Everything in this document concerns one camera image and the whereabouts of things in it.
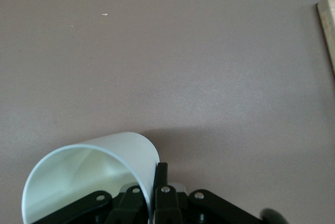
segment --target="wooden board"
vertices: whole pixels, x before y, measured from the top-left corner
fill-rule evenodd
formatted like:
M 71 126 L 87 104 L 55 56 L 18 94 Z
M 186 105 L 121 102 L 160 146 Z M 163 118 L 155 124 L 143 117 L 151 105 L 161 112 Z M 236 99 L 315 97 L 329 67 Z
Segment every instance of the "wooden board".
M 325 32 L 333 70 L 335 69 L 335 0 L 322 0 L 318 3 L 319 14 Z

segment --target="cup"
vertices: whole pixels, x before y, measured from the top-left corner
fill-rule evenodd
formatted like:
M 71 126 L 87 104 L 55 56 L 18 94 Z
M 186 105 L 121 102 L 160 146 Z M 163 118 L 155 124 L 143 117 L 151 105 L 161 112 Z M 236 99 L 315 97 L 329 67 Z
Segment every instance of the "cup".
M 22 196 L 24 224 L 94 192 L 115 197 L 120 189 L 138 183 L 152 222 L 153 182 L 159 156 L 144 136 L 122 132 L 67 145 L 46 155 L 32 169 Z

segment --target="gray tabletop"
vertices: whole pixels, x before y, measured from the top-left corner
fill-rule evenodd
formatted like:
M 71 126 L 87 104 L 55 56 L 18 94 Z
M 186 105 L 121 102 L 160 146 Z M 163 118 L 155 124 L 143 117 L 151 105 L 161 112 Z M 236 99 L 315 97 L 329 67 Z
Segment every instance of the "gray tabletop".
M 50 151 L 123 131 L 170 181 L 258 216 L 335 219 L 321 0 L 0 0 L 0 223 Z

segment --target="white cup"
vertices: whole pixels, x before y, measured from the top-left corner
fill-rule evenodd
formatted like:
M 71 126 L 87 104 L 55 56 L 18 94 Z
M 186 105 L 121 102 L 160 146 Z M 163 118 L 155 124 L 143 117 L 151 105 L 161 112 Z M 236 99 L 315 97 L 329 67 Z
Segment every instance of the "white cup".
M 157 150 L 144 136 L 122 132 L 67 145 L 40 160 L 26 181 L 22 196 L 24 224 L 94 191 L 115 197 L 122 186 L 138 183 L 152 221 L 153 181 Z

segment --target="silver bolt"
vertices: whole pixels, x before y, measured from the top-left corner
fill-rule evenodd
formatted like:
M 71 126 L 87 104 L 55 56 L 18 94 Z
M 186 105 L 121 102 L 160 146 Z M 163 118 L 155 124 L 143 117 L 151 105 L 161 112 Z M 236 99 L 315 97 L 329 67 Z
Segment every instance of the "silver bolt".
M 163 193 L 168 193 L 170 191 L 170 188 L 168 186 L 163 186 L 162 189 L 161 189 L 161 191 Z
M 105 199 L 105 195 L 99 195 L 98 197 L 96 197 L 96 200 L 104 200 Z
M 132 192 L 134 193 L 134 194 L 136 194 L 136 193 L 139 193 L 141 190 L 138 188 L 138 187 L 136 187 L 136 188 L 134 188 L 133 190 L 132 190 Z
M 205 198 L 205 195 L 201 192 L 197 192 L 197 193 L 194 194 L 194 197 L 196 199 L 203 199 L 203 198 Z

